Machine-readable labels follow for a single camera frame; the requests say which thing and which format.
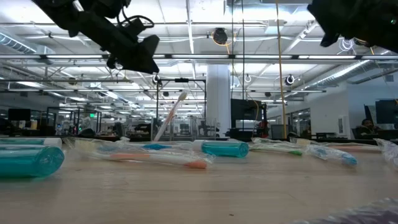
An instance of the teal container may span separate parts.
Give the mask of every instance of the teal container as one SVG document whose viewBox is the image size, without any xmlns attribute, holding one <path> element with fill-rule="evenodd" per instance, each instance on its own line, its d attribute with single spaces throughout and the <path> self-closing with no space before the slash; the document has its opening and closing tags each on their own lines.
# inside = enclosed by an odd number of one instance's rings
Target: teal container
<svg viewBox="0 0 398 224">
<path fill-rule="evenodd" d="M 60 138 L 0 138 L 0 144 L 57 146 L 60 149 L 62 148 Z"/>
<path fill-rule="evenodd" d="M 0 177 L 45 177 L 64 159 L 56 146 L 0 145 Z"/>
<path fill-rule="evenodd" d="M 245 157 L 249 153 L 249 145 L 245 142 L 196 140 L 193 150 L 215 156 Z"/>
</svg>

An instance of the wooden table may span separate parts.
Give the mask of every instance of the wooden table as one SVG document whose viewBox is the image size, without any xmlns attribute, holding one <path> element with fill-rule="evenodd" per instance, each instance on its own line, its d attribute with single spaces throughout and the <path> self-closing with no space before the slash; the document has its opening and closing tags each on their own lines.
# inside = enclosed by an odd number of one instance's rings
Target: wooden table
<svg viewBox="0 0 398 224">
<path fill-rule="evenodd" d="M 289 223 L 398 198 L 398 174 L 380 154 L 353 155 L 356 169 L 250 152 L 197 170 L 69 152 L 46 179 L 0 182 L 0 223 Z"/>
</svg>

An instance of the ceiling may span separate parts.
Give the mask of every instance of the ceiling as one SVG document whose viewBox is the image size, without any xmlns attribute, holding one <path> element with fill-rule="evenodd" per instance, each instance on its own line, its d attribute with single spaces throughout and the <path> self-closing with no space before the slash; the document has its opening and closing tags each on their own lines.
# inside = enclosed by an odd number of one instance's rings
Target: ceiling
<svg viewBox="0 0 398 224">
<path fill-rule="evenodd" d="M 139 37 L 156 34 L 161 41 L 156 50 L 156 54 L 249 54 L 249 55 L 274 55 L 279 53 L 277 39 L 276 10 L 274 4 L 260 4 L 260 0 L 248 0 L 250 4 L 244 4 L 244 12 L 234 8 L 234 25 L 232 26 L 231 8 L 224 8 L 223 0 L 136 0 L 125 10 L 128 16 L 142 15 L 155 22 L 153 29 L 147 29 Z M 312 15 L 306 11 L 306 0 L 294 1 L 290 4 L 280 5 L 281 49 L 283 54 L 304 54 L 304 55 L 344 55 L 344 54 L 368 54 L 368 49 L 356 45 L 350 46 L 342 41 L 329 48 L 320 46 L 323 37 L 321 27 L 314 22 Z M 100 47 L 84 35 L 78 38 L 69 38 L 68 32 L 58 28 L 46 15 L 30 0 L 3 1 L 0 9 L 0 31 L 15 35 L 15 38 L 29 44 L 39 44 L 52 49 L 55 54 L 104 54 Z M 192 47 L 190 46 L 189 26 L 187 24 L 188 15 L 192 22 Z M 223 27 L 231 41 L 232 36 L 236 36 L 236 41 L 227 47 L 216 45 L 207 34 L 211 34 L 215 28 Z M 9 47 L 0 45 L 0 54 L 20 54 Z M 205 79 L 207 65 L 215 63 L 212 60 L 155 60 L 160 68 L 161 78 L 196 78 Z M 91 84 L 91 87 L 101 87 L 103 89 L 123 89 L 123 90 L 150 90 L 153 75 L 138 73 L 133 71 L 109 71 L 105 67 L 105 62 L 99 60 L 54 60 L 54 64 L 46 65 L 35 60 L 2 60 L 4 68 L 18 72 L 19 78 L 39 79 L 43 77 L 59 80 L 75 77 L 76 79 L 98 80 Z M 279 64 L 277 60 L 272 61 L 250 61 L 243 64 L 237 61 L 234 64 L 230 60 L 222 61 L 234 67 L 236 76 L 241 82 L 243 77 L 250 76 L 251 82 L 245 82 L 248 90 L 279 90 Z M 282 76 L 290 74 L 299 77 L 297 82 L 307 83 L 323 73 L 335 68 L 344 62 L 290 62 L 284 61 L 282 64 Z M 6 74 L 0 77 L 10 78 Z M 129 80 L 126 82 L 101 82 L 102 80 Z M 47 88 L 64 89 L 87 89 L 90 83 L 43 83 Z M 13 84 L 12 88 L 32 88 L 31 86 Z M 203 84 L 174 83 L 170 82 L 164 89 L 186 89 L 190 92 L 188 98 L 199 100 L 195 103 L 183 105 L 183 114 L 201 116 L 203 114 L 204 93 L 201 90 Z M 58 93 L 62 96 L 75 96 L 86 98 L 97 103 L 110 102 L 122 103 L 113 100 L 109 96 L 101 96 L 98 93 Z M 139 103 L 142 111 L 136 110 L 137 114 L 145 115 L 150 111 L 154 101 L 151 99 L 154 93 L 139 92 L 120 92 L 118 96 L 133 103 Z M 164 99 L 176 99 L 179 92 L 170 92 L 170 96 Z M 241 98 L 242 91 L 234 91 L 234 97 Z M 264 92 L 249 92 L 248 95 L 256 100 L 266 100 Z M 270 99 L 278 100 L 277 95 Z M 68 99 L 71 103 L 81 103 L 80 101 Z M 164 101 L 163 109 L 167 109 L 167 103 L 172 100 Z"/>
</svg>

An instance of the white column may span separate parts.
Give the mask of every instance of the white column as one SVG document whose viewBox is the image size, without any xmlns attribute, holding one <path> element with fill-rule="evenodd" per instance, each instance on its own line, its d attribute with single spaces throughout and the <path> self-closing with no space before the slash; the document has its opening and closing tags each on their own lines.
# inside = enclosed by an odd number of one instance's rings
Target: white column
<svg viewBox="0 0 398 224">
<path fill-rule="evenodd" d="M 207 66 L 206 118 L 216 119 L 220 137 L 231 127 L 231 89 L 229 65 Z"/>
</svg>

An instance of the table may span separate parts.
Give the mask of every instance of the table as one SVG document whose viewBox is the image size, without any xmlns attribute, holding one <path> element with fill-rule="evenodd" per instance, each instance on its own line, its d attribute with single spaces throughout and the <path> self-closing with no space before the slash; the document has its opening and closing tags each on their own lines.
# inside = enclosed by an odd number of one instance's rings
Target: table
<svg viewBox="0 0 398 224">
<path fill-rule="evenodd" d="M 68 152 L 46 179 L 0 182 L 0 223 L 289 223 L 398 198 L 398 172 L 380 154 L 353 155 L 356 169 L 250 152 L 198 170 Z"/>
</svg>

